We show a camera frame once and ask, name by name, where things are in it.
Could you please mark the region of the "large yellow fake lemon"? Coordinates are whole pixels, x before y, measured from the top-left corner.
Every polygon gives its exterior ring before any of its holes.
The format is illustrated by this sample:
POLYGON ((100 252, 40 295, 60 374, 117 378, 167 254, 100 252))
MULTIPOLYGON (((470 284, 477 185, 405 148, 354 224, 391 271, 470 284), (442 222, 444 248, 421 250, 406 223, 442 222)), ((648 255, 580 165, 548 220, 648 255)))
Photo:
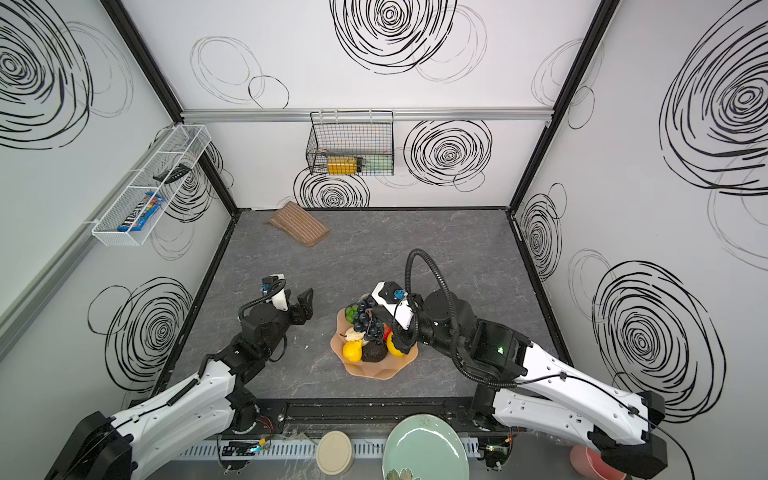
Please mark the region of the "large yellow fake lemon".
POLYGON ((386 346, 387 346, 387 349, 388 349, 389 353, 392 356, 394 356, 394 357, 403 357, 403 356, 405 356, 405 353, 403 353, 402 351, 400 351, 400 350, 398 350, 396 348, 393 339, 394 339, 394 334, 393 333, 390 333, 387 336, 387 339, 386 339, 386 346))

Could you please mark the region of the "black fake grape bunch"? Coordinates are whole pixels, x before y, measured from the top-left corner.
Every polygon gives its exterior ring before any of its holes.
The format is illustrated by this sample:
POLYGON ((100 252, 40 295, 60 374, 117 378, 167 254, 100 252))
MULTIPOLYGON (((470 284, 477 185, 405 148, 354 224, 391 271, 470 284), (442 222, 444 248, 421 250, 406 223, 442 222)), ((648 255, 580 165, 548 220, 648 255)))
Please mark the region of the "black fake grape bunch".
POLYGON ((370 297, 353 305, 352 327, 356 333, 362 335, 364 341, 381 343, 385 336, 385 326, 384 322, 374 315, 373 308, 376 305, 376 301, 370 297))

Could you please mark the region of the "dark brown fake fig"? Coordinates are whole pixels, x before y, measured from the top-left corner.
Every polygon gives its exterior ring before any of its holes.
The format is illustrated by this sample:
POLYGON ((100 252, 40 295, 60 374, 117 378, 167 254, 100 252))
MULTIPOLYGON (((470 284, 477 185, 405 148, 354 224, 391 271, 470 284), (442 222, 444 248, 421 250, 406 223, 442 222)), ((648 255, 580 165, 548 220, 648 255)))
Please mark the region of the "dark brown fake fig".
POLYGON ((348 323, 354 324, 359 321, 360 307, 358 304, 353 304, 345 308, 345 319, 348 323))

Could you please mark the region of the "dark fake avocado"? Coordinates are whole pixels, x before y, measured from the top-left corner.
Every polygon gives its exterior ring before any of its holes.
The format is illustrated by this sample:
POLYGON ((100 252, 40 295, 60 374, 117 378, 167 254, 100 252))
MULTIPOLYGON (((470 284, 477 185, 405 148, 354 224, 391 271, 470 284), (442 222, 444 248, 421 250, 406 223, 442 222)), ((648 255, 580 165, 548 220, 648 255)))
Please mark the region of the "dark fake avocado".
POLYGON ((384 360, 388 354, 389 350, 385 341, 371 341, 362 346, 361 361, 368 363, 378 363, 384 360))

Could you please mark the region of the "pink wavy fruit bowl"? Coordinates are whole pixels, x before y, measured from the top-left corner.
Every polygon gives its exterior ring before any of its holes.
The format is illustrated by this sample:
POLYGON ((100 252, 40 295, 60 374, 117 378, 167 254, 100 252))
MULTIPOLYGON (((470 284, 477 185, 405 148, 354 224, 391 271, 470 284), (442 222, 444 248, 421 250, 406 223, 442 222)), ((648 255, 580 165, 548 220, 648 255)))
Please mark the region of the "pink wavy fruit bowl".
MULTIPOLYGON (((360 300, 363 300, 366 297, 371 298, 370 295, 364 295, 359 300, 347 305, 346 307, 351 306, 353 304, 357 304, 360 300)), ((336 356, 342 362, 344 368, 349 374, 357 377, 368 378, 368 379, 389 380, 416 360, 419 350, 416 346, 414 346, 410 351, 410 353, 405 354, 405 356, 403 357, 394 357, 389 353, 384 360, 378 363, 368 363, 368 362, 362 362, 362 361, 360 361, 359 363, 347 362, 342 356, 342 347, 346 343, 342 335, 350 327, 352 327, 352 324, 348 323, 345 319, 346 307, 341 309, 337 314, 336 333, 331 338, 330 347, 331 347, 331 350, 336 354, 336 356)), ((385 336, 383 341, 386 342, 387 336, 390 333, 392 333, 392 330, 386 323, 384 323, 384 326, 385 326, 385 336)))

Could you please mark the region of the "small yellow fake lemon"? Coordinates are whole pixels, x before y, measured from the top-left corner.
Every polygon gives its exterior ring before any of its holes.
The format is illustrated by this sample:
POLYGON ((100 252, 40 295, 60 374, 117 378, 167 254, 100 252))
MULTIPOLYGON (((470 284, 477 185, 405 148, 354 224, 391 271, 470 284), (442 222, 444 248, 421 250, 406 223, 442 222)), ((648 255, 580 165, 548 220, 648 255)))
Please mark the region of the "small yellow fake lemon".
POLYGON ((347 362, 359 363, 362 360, 364 341, 347 341, 342 347, 342 356, 347 362))

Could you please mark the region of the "beige fake pear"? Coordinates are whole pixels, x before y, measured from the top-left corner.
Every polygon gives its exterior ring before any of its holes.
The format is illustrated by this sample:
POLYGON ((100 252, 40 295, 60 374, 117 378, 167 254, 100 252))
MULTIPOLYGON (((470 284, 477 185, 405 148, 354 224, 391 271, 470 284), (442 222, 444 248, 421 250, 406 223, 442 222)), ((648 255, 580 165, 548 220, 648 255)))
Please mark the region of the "beige fake pear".
POLYGON ((346 342, 350 341, 363 341, 364 333, 356 331, 353 327, 350 327, 343 335, 343 339, 346 342))

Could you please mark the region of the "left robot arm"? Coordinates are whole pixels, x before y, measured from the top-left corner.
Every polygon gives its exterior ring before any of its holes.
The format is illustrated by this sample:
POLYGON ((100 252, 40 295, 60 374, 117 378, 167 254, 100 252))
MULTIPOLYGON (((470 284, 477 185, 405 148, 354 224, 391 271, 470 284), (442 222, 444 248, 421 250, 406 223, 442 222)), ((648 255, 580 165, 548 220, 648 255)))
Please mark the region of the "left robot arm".
POLYGON ((203 357, 185 380, 112 416, 82 419, 47 473, 50 479, 145 479, 188 448, 229 429, 249 431, 261 420, 247 389, 287 331, 313 316, 313 289, 290 300, 283 275, 265 278, 259 298, 238 310, 240 332, 203 357))

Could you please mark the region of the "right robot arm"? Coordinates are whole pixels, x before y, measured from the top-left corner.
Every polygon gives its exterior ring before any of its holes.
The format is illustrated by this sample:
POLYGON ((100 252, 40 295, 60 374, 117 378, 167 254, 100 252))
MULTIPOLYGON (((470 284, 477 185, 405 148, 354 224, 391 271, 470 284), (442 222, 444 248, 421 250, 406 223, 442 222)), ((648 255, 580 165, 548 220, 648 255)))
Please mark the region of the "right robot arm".
POLYGON ((478 317, 456 295, 421 297, 393 281, 380 282, 362 297, 360 309, 390 327, 397 351, 424 345, 456 360, 477 385, 472 409, 478 421, 584 445, 610 467, 640 479, 667 468, 667 443, 654 432, 665 417, 660 395, 601 382, 524 334, 478 317))

